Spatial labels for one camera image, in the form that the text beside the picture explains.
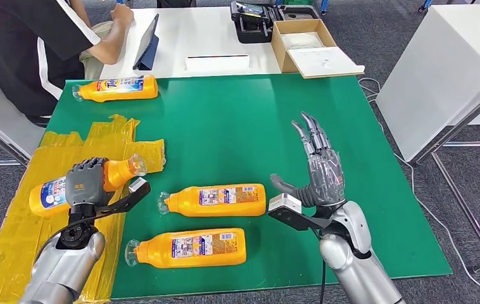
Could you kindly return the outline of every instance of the person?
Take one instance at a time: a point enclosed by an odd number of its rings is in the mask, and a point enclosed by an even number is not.
[[[0,88],[45,127],[67,79],[97,79],[115,64],[134,18],[116,4],[111,22],[91,28],[81,0],[0,0]]]

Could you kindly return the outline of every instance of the robotic arm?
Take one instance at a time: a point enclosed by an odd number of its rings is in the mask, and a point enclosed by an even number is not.
[[[310,135],[295,121],[305,153],[311,182],[294,187],[277,174],[270,180],[282,194],[270,200],[268,214],[295,228],[309,228],[320,237],[319,249],[352,304],[405,304],[371,247],[369,227],[360,206],[344,196],[344,177],[338,154],[319,123],[301,116]],[[313,207],[313,217],[301,212]]]
[[[68,225],[54,233],[37,254],[31,280],[21,304],[70,304],[76,301],[94,264],[105,247],[104,235],[94,221],[114,213],[128,212],[150,192],[141,177],[130,194],[108,205],[112,193],[104,191],[106,158],[91,158],[74,165],[66,175],[66,201],[70,204]]]

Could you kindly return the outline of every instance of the white stripe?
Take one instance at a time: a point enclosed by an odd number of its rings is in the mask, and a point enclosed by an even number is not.
[[[57,100],[61,97],[63,90],[56,87],[48,79],[48,60],[46,59],[46,49],[44,49],[44,41],[37,38],[37,54],[39,55],[39,78],[42,87],[52,94]]]
[[[78,28],[93,46],[100,42],[100,37],[98,37],[80,17],[78,17],[78,14],[76,14],[76,12],[65,2],[65,0],[57,0],[57,3],[59,6],[61,6],[63,11],[65,11],[66,15],[72,20],[72,22],[78,26]]]

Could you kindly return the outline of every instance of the clear bottle cap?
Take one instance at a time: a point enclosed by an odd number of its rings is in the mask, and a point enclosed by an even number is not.
[[[137,176],[145,176],[145,174],[147,174],[145,160],[137,153],[134,153],[132,156],[130,156],[128,159],[128,166],[130,167],[130,172]]]
[[[139,263],[137,261],[136,248],[139,246],[139,241],[131,239],[126,248],[124,249],[124,260],[126,264],[130,267],[133,267],[135,264]]]
[[[165,203],[165,200],[168,199],[169,196],[171,196],[171,194],[167,192],[161,192],[160,196],[158,197],[158,211],[161,215],[169,213],[169,207]]]
[[[80,95],[80,88],[81,88],[81,85],[79,85],[79,84],[75,84],[75,85],[72,86],[72,96],[77,101],[83,101],[84,100],[83,97]]]

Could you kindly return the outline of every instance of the bottle label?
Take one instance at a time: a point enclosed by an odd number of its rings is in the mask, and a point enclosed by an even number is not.
[[[96,82],[96,90],[99,92],[143,91],[143,76],[99,80]]]
[[[237,251],[238,240],[236,233],[227,232],[174,238],[171,256],[174,258],[187,258]]]
[[[255,186],[232,188],[206,188],[199,190],[199,205],[254,203],[258,201]]]
[[[60,177],[44,183],[41,188],[41,204],[44,208],[52,208],[66,203],[65,199],[66,177]]]

